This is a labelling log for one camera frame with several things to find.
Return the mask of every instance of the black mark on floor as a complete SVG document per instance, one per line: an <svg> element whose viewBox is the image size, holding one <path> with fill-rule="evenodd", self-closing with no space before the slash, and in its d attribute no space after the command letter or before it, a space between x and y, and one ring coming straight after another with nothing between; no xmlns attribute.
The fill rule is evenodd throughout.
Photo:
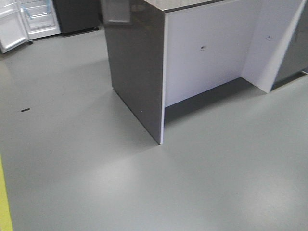
<svg viewBox="0 0 308 231"><path fill-rule="evenodd" d="M30 108L27 108L27 109L21 110L20 112L26 112L26 111L30 111Z"/></svg>

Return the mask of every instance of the countertop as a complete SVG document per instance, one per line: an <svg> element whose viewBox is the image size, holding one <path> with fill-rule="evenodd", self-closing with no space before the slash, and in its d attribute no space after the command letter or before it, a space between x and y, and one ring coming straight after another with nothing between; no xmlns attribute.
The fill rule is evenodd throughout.
<svg viewBox="0 0 308 231"><path fill-rule="evenodd" d="M144 0L154 7L164 11L173 12L195 6L207 5L225 0Z"/></svg>

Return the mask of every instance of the white wall panel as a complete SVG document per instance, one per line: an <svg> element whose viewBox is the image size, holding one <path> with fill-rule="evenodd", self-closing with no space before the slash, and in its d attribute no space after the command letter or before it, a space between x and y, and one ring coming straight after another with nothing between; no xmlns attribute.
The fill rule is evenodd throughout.
<svg viewBox="0 0 308 231"><path fill-rule="evenodd" d="M261 0L167 13L166 106L241 76Z"/></svg>
<svg viewBox="0 0 308 231"><path fill-rule="evenodd" d="M306 0L263 0L242 77L270 92Z"/></svg>

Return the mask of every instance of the black refrigerator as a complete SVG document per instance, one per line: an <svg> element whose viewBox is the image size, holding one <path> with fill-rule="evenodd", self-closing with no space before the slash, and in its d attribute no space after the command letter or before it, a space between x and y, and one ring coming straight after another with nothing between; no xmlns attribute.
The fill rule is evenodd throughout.
<svg viewBox="0 0 308 231"><path fill-rule="evenodd" d="M61 32L64 34L97 28L97 0L53 0Z"/></svg>

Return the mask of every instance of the yellow floor marking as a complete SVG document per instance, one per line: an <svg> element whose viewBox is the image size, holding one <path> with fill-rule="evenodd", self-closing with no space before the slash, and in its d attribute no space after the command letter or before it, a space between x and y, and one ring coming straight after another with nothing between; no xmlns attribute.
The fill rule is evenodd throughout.
<svg viewBox="0 0 308 231"><path fill-rule="evenodd" d="M13 231L0 155L0 231Z"/></svg>

